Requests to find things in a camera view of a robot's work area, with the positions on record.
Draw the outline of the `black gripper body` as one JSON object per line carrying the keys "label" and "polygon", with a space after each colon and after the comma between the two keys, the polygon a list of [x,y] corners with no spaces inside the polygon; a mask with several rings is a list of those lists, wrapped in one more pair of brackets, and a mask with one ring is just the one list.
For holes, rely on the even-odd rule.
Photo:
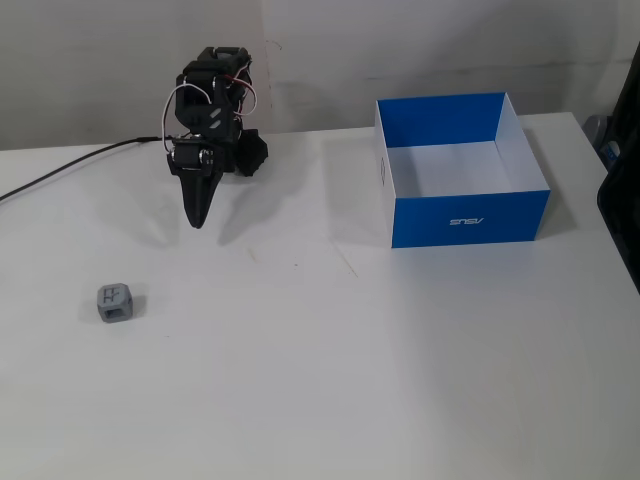
{"label": "black gripper body", "polygon": [[229,84],[178,84],[166,101],[186,129],[166,139],[174,176],[220,176],[236,169],[236,88]]}

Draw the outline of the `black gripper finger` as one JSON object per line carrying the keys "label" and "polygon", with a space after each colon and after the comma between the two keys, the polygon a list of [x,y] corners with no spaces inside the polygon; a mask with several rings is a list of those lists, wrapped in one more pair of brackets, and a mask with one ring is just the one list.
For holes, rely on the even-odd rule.
{"label": "black gripper finger", "polygon": [[187,219],[193,228],[200,229],[206,221],[215,193],[215,177],[184,172],[179,175],[179,180]]}
{"label": "black gripper finger", "polygon": [[215,194],[215,191],[224,176],[223,169],[215,170],[211,177],[206,182],[206,190],[205,190],[205,215],[208,215],[208,212],[211,207],[211,203]]}

